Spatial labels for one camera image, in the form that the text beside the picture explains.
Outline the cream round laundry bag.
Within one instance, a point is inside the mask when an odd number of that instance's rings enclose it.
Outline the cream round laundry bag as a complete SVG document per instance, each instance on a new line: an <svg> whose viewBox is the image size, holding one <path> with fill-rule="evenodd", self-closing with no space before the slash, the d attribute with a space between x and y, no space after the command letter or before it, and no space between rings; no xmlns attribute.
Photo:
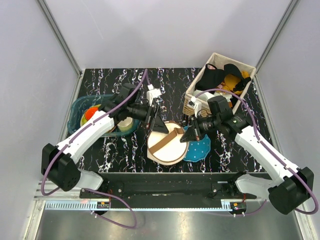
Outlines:
<svg viewBox="0 0 320 240"><path fill-rule="evenodd" d="M180 142L185 130L174 121L166 121L169 133L151 131L147 141L147 158L164 166L175 165L186 156L189 143Z"/></svg>

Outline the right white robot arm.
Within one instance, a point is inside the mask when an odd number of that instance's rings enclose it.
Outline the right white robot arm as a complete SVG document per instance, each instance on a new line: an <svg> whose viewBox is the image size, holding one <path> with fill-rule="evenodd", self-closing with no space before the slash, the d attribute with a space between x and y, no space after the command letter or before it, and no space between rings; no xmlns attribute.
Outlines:
<svg viewBox="0 0 320 240"><path fill-rule="evenodd" d="M220 131L250 153L270 177L265 179L244 172L237 173L227 185L230 197L236 199L243 194L254 195L270 201L284 215L296 211L308 199L315 198L314 173L311 169L300 168L285 158L261 136L252 119L233 114L225 97L214 96L207 103L211 114L206 117L192 115L180 142L200 141L206 134Z"/></svg>

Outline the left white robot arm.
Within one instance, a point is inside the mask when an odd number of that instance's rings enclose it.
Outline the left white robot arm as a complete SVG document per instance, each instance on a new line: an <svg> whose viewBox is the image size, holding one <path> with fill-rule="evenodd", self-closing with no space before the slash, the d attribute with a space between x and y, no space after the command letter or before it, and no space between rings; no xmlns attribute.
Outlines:
<svg viewBox="0 0 320 240"><path fill-rule="evenodd" d="M161 95L160 89L149 84L145 104L136 101L138 95L139 86L124 84L120 92L103 101L93 116L74 134L56 145L45 145L41 157L44 180L50 180L64 192L75 187L89 188L95 197L103 198L108 193L103 177L77 167L80 157L93 143L126 118L143 122L150 131L169 133L159 115L160 108L154 101Z"/></svg>

